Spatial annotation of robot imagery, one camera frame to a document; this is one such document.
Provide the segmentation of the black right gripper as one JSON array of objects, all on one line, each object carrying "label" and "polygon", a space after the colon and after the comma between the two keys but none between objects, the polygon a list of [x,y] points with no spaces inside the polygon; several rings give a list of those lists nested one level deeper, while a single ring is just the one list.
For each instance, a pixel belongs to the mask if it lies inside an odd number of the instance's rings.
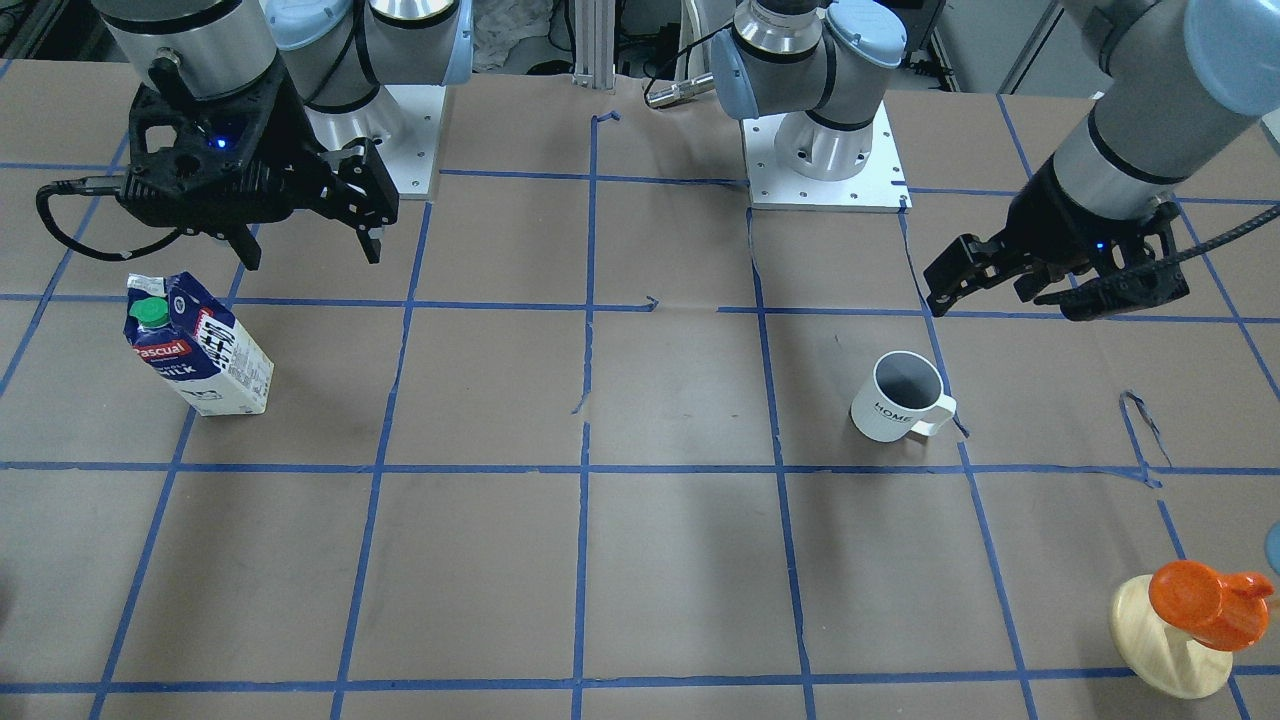
[{"label": "black right gripper", "polygon": [[355,229],[369,264],[399,195],[378,146],[330,151],[284,68],[223,97],[198,99],[175,68],[152,68],[129,111],[131,159],[118,201],[151,227],[220,232],[247,272],[262,249],[247,227],[310,210]]}]

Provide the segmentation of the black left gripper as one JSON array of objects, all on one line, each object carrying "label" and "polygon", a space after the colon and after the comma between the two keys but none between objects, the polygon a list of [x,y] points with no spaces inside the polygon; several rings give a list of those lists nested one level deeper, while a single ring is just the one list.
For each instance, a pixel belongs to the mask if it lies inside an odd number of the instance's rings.
[{"label": "black left gripper", "polygon": [[1060,306],[1073,322],[1157,307],[1189,295],[1179,264],[1164,265],[1176,251],[1170,225],[1172,202],[1147,201],[1138,218],[1115,220],[1071,200],[1046,161],[1012,200],[1002,231],[983,241],[960,234],[924,270],[933,318],[956,301],[1007,279],[1023,302]]}]

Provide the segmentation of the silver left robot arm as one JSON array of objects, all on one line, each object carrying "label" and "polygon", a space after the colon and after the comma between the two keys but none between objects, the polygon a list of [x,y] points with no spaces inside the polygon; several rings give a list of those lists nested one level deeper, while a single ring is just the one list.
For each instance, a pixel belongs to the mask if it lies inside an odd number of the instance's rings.
[{"label": "silver left robot arm", "polygon": [[[1188,295],[1171,193],[1277,109],[1275,1],[1068,1],[1111,85],[987,240],[960,234],[928,268],[928,306],[1014,281],[1074,322]],[[815,181],[858,172],[906,51],[874,1],[744,1],[707,40],[724,113],[782,115],[783,164]]]}]

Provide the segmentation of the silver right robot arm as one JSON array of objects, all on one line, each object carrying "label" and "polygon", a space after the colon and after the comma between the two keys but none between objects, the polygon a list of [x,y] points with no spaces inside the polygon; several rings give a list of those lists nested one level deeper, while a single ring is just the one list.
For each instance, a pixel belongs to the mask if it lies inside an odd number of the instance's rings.
[{"label": "silver right robot arm", "polygon": [[129,164],[106,192],[172,236],[207,234],[250,269],[252,224],[298,210],[349,227],[381,256],[415,150],[392,88],[461,85],[470,1],[96,1],[140,73]]}]

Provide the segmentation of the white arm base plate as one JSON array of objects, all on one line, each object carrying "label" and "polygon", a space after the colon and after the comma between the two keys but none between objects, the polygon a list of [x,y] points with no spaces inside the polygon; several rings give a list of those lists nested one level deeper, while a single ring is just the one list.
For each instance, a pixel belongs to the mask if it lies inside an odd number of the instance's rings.
[{"label": "white arm base plate", "polygon": [[884,104],[854,132],[800,111],[741,122],[751,208],[896,213],[911,206]]},{"label": "white arm base plate", "polygon": [[325,147],[338,150],[352,138],[375,142],[403,200],[429,201],[448,105],[448,88],[393,85],[379,88],[365,106],[347,113],[308,109],[311,126]]}]

